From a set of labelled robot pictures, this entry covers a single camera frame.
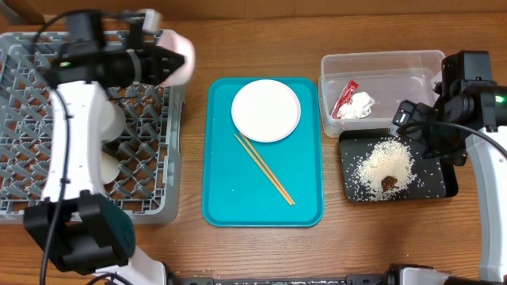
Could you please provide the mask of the small white dish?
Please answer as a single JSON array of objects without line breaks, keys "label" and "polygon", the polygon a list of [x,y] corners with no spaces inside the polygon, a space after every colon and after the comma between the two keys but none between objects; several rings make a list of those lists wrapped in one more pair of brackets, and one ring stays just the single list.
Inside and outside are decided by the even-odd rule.
[{"label": "small white dish", "polygon": [[185,61],[160,86],[182,86],[187,84],[193,76],[196,65],[196,52],[193,43],[174,30],[164,29],[158,38],[157,45],[182,55]]}]

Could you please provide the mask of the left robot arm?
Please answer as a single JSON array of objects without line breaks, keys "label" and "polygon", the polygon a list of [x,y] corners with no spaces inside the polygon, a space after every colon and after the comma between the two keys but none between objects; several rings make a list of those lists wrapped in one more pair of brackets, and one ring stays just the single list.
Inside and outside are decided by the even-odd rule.
[{"label": "left robot arm", "polygon": [[111,87],[182,85],[195,66],[192,44],[170,32],[170,44],[146,41],[159,31],[153,9],[114,15],[129,26],[119,48],[106,45],[99,9],[63,13],[69,39],[43,76],[50,88],[52,137],[50,169],[41,203],[27,207],[23,224],[42,249],[41,276],[49,264],[61,272],[120,284],[175,284],[169,267],[151,259],[135,241],[127,213],[105,193],[107,165],[102,144],[120,136],[124,113],[111,100]]}]

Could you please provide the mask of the grey plastic dish rack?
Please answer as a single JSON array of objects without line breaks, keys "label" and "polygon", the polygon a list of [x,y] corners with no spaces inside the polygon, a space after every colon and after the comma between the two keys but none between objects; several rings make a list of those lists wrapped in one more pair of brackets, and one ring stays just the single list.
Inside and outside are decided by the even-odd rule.
[{"label": "grey plastic dish rack", "polygon": [[[46,32],[36,49],[33,33],[1,36],[1,222],[20,224],[36,206],[47,180],[52,135],[49,88],[40,69],[49,67],[65,32]],[[104,147],[117,158],[119,175],[105,194],[135,224],[165,224],[177,216],[181,179],[180,125],[185,87],[134,85],[111,88],[126,125]]]}]

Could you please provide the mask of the brown food lump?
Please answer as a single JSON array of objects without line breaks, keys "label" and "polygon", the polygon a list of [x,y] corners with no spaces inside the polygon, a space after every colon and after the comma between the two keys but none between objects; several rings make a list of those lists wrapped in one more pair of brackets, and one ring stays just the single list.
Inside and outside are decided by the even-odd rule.
[{"label": "brown food lump", "polygon": [[397,188],[398,180],[392,176],[386,176],[381,181],[382,190],[384,192],[390,191],[392,189]]}]

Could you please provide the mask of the grey bowl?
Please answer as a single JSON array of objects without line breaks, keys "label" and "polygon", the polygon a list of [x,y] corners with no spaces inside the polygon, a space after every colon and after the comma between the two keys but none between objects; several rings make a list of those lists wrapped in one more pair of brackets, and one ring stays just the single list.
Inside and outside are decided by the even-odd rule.
[{"label": "grey bowl", "polygon": [[101,129],[101,140],[109,143],[118,138],[126,125],[124,110],[117,104],[106,101],[101,108],[99,126]]}]

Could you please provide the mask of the red snack wrapper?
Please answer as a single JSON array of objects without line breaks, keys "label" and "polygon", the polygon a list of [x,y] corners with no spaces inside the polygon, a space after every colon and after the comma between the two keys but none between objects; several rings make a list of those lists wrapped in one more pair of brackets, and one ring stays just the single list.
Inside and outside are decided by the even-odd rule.
[{"label": "red snack wrapper", "polygon": [[348,104],[352,98],[352,95],[356,92],[358,89],[359,84],[355,81],[351,80],[346,87],[341,91],[340,97],[337,99],[336,103],[334,104],[333,110],[331,112],[331,118],[332,119],[338,119],[338,111],[339,109],[345,105]]}]

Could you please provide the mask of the white cup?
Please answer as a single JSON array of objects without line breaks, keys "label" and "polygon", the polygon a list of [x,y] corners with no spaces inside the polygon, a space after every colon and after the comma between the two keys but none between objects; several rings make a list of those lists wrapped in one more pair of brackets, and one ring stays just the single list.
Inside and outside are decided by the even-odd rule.
[{"label": "white cup", "polygon": [[109,184],[118,177],[119,165],[116,158],[105,152],[101,153],[101,180],[103,184]]}]

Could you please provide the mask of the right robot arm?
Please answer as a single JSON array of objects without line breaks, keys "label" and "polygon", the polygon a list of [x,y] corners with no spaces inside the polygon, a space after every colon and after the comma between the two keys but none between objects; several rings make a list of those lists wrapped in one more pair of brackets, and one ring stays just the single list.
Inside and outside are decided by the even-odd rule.
[{"label": "right robot arm", "polygon": [[506,88],[492,77],[486,51],[460,51],[441,62],[434,106],[403,101],[389,132],[423,147],[423,158],[455,166],[471,160],[478,190],[482,284],[506,282]]}]

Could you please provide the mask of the white tissue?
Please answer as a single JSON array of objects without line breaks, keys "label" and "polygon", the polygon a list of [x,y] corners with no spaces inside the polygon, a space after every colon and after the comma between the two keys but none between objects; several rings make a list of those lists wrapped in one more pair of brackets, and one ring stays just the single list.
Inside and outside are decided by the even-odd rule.
[{"label": "white tissue", "polygon": [[375,100],[366,92],[354,93],[348,103],[337,112],[337,118],[343,120],[363,119],[372,112]]}]

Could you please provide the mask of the clear plastic bin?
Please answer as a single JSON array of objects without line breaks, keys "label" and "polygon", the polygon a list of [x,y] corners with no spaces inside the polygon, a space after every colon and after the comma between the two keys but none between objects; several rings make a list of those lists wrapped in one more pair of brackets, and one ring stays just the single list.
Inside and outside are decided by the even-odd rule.
[{"label": "clear plastic bin", "polygon": [[[438,95],[435,85],[442,79],[438,50],[378,51],[326,55],[321,60],[319,104],[324,132],[337,138],[343,131],[389,127],[404,100],[432,106]],[[363,119],[332,117],[334,106],[349,82],[358,84],[375,103]]]}]

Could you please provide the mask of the teal plastic tray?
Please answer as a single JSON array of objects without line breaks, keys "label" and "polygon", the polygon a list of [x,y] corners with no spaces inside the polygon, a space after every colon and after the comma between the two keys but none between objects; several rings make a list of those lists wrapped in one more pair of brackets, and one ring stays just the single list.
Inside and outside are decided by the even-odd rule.
[{"label": "teal plastic tray", "polygon": [[311,227],[324,214],[318,90],[307,78],[281,78],[299,98],[296,129],[278,142],[255,142],[288,194],[289,205],[237,140],[231,106],[252,78],[221,78],[208,91],[204,144],[203,216],[214,226]]}]

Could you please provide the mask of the large white plate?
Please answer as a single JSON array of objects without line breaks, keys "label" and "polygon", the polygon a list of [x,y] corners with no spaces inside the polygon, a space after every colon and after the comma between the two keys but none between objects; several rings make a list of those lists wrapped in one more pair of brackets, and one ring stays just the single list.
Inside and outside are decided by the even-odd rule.
[{"label": "large white plate", "polygon": [[234,96],[231,116],[238,131],[256,142],[274,143],[299,124],[301,105],[286,84],[260,79],[244,85]]}]

